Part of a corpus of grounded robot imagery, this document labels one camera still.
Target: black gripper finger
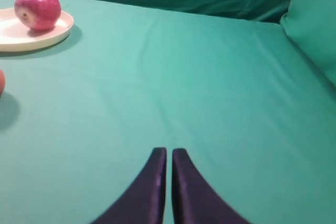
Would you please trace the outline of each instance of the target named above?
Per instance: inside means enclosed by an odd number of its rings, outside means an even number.
[[[166,160],[166,149],[155,148],[129,188],[92,224],[162,224]]]
[[[173,151],[175,224],[250,224],[211,188],[185,149]]]

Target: green tablecloth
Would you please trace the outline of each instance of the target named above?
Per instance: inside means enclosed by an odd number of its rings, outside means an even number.
[[[61,3],[68,39],[0,53],[0,223],[89,223],[156,146],[253,223],[336,222],[336,91],[280,26]]]

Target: onion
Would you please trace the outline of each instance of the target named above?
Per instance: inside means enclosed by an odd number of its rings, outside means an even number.
[[[54,27],[61,15],[59,0],[16,0],[15,15],[33,30],[48,30]]]

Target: plate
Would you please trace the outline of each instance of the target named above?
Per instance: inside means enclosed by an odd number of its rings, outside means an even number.
[[[0,9],[0,51],[20,52],[50,47],[67,38],[73,24],[73,17],[62,11],[54,28],[34,31],[21,23],[14,8]]]

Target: white plate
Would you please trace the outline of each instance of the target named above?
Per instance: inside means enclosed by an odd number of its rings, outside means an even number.
[[[52,30],[33,31],[15,16],[14,8],[0,9],[0,51],[30,51],[52,46],[70,34],[73,24],[73,17],[62,11]]]

